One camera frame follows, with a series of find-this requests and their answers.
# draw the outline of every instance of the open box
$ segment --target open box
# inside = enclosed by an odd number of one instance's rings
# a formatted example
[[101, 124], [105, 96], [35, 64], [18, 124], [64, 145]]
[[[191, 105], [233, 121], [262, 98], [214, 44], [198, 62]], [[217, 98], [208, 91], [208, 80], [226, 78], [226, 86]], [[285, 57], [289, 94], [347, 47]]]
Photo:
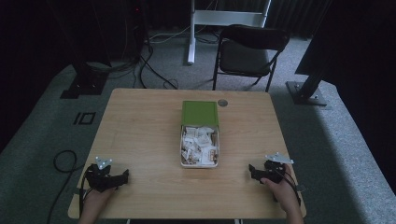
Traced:
[[185, 168], [214, 168], [219, 163], [216, 102], [183, 101], [180, 162]]

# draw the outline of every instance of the person's arm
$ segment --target person's arm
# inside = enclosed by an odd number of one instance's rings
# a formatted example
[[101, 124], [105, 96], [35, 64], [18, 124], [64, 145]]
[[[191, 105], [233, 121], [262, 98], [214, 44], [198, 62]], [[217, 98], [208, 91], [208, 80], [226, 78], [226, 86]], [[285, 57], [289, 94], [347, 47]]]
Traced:
[[[286, 165], [286, 172], [290, 174], [290, 168]], [[303, 214], [300, 209], [294, 189], [286, 180], [280, 181], [279, 184], [272, 182], [269, 179], [262, 178], [262, 183], [274, 193], [277, 201], [280, 203], [282, 209], [286, 212], [286, 219], [288, 224], [304, 224]]]
[[115, 190], [114, 188], [99, 192], [93, 189], [84, 199], [84, 207], [78, 224], [94, 224]]

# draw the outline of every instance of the wooden tabletop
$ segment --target wooden tabletop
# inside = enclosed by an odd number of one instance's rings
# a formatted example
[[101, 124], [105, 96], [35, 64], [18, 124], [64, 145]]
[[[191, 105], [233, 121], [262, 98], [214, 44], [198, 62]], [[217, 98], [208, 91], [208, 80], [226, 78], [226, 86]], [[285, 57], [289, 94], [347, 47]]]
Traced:
[[[216, 168], [180, 165], [186, 100], [228, 103], [218, 106]], [[113, 160], [111, 175], [130, 170], [129, 183], [116, 191], [103, 218], [282, 218], [271, 191], [248, 170], [250, 163], [263, 169], [264, 156], [277, 152], [289, 156], [268, 93], [116, 89], [84, 170], [96, 156]], [[304, 202], [301, 208], [305, 216]], [[78, 218], [77, 195], [68, 215]]]

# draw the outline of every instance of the green lid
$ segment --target green lid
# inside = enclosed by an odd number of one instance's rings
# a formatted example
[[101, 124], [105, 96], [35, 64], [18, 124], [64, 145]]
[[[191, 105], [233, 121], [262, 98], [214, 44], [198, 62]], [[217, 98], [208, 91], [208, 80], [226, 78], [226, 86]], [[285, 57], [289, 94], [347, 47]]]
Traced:
[[183, 101], [181, 124], [219, 126], [218, 105], [216, 102]]

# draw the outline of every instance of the chair backrest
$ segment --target chair backrest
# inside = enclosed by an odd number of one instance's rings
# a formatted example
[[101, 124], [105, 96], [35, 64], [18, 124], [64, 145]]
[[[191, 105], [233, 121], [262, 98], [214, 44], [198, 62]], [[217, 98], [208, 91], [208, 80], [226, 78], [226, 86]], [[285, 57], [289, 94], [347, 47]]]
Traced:
[[290, 36], [283, 30], [252, 27], [240, 24], [226, 26], [220, 33], [219, 41], [231, 39], [252, 49], [272, 49], [283, 51]]

